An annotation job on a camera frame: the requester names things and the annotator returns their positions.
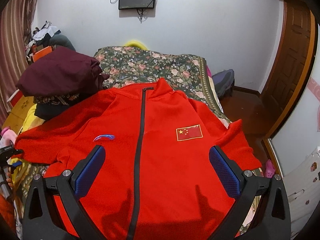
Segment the red zip jacket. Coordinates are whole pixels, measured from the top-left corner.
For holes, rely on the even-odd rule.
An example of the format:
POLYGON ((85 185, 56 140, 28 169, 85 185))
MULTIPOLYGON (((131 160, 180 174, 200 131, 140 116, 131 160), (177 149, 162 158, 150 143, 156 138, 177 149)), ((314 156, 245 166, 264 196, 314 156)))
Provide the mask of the red zip jacket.
POLYGON ((108 239, 207 239, 233 204, 209 161, 219 146, 243 170, 261 166, 242 131, 160 79, 102 90, 21 133, 21 158, 60 175, 95 145, 104 164, 81 204, 108 239))

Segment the clutter pile of clothes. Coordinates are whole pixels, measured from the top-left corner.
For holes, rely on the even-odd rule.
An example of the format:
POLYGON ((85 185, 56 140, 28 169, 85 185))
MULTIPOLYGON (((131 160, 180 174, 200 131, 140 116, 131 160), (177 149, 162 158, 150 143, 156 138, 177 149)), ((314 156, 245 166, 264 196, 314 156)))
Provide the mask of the clutter pile of clothes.
POLYGON ((46 21, 41 29, 38 27, 34 29, 30 42, 25 46, 25 53, 27 56, 33 53, 33 46, 43 46, 43 48, 48 46, 63 46, 75 51, 75 48, 68 37, 63 35, 61 30, 57 26, 52 25, 49 21, 46 21))

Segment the pink croc shoe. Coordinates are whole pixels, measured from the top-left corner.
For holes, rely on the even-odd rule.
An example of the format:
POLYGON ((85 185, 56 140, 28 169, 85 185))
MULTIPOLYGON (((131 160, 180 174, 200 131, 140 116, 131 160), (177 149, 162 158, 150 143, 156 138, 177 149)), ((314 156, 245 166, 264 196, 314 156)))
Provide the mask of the pink croc shoe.
POLYGON ((264 177, 266 178, 272 178, 276 172, 276 169, 274 165, 272 164, 272 161, 270 159, 267 160, 265 163, 265 173, 264 177))

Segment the yellow blanket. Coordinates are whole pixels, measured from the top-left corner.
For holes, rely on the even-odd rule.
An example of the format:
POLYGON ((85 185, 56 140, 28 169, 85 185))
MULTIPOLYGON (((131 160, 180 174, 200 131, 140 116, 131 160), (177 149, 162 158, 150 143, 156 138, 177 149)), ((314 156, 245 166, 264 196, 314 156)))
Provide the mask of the yellow blanket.
POLYGON ((36 104, 33 97, 22 96, 12 108, 2 129, 8 127, 16 134, 27 131, 44 123, 44 120, 34 115, 36 104))

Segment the black folded garment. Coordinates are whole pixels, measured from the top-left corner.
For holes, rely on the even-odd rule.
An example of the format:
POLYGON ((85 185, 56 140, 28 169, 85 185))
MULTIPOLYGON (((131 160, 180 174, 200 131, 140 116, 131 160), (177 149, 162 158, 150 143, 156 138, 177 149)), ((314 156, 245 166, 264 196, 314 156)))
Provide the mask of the black folded garment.
POLYGON ((62 112, 67 110, 69 107, 72 107, 73 105, 52 105, 52 104, 36 104, 36 110, 35 110, 35 116, 48 121, 58 115, 60 115, 62 112))

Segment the dark patterned folded garment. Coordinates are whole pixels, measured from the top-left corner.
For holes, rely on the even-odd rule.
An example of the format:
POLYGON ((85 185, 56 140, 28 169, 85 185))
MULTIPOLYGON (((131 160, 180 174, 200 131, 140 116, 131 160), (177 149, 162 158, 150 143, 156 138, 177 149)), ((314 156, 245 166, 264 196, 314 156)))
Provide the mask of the dark patterned folded garment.
POLYGON ((65 105, 72 106, 80 102, 83 97, 80 94, 66 94, 62 96, 35 96, 35 104, 65 105))

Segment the purple grey bag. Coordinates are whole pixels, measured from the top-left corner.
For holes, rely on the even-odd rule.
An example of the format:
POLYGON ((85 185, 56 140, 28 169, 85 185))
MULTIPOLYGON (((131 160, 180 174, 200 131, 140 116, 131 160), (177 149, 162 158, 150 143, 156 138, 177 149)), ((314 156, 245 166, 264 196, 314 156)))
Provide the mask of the purple grey bag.
POLYGON ((218 98, 223 98, 225 95, 232 95, 235 84, 234 70, 228 69, 214 74, 212 80, 218 98))

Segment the maroon folded garment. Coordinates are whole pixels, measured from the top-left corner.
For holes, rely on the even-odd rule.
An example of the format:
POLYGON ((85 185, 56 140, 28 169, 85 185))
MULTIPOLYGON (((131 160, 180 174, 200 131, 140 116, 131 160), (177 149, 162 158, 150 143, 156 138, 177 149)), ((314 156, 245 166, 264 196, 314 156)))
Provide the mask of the maroon folded garment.
POLYGON ((109 77, 96 58, 59 46, 31 64, 16 87, 24 96, 94 94, 109 77))

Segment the green floral bed cover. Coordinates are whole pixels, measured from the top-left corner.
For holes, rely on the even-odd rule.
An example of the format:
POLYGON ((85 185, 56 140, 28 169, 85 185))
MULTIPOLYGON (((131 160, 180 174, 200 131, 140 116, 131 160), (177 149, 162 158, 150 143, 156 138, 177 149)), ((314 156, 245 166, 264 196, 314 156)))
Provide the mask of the green floral bed cover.
POLYGON ((191 54, 162 54, 136 47, 104 47, 94 57, 100 62, 105 88, 120 88, 132 83, 156 82, 164 78, 174 90, 205 103, 216 117, 229 126, 204 58, 191 54))

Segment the brown wooden door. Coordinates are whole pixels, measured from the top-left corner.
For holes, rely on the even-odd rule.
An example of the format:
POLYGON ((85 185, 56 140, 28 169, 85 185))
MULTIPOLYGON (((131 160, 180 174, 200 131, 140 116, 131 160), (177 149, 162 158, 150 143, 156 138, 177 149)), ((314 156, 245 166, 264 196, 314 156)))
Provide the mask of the brown wooden door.
POLYGON ((284 0, 283 26, 271 72, 261 95, 275 119, 264 136, 272 138, 293 111, 312 68, 316 20, 303 0, 284 0))

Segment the striped brown curtain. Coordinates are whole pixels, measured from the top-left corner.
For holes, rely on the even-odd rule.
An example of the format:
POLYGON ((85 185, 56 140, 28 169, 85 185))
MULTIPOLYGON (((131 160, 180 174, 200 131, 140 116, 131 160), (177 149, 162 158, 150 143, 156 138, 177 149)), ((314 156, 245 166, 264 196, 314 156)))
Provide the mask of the striped brown curtain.
POLYGON ((25 46, 31 38, 37 0, 8 0, 1 11, 1 124, 10 108, 7 100, 28 67, 25 46))

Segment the yellow pillow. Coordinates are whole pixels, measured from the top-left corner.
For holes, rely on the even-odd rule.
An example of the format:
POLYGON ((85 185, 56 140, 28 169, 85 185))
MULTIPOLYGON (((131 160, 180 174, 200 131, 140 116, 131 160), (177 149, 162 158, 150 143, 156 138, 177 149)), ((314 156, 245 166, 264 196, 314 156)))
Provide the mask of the yellow pillow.
POLYGON ((124 44, 125 47, 135 47, 135 48, 139 48, 142 50, 148 50, 148 48, 142 44, 142 42, 139 42, 137 40, 129 40, 128 42, 126 42, 124 44))

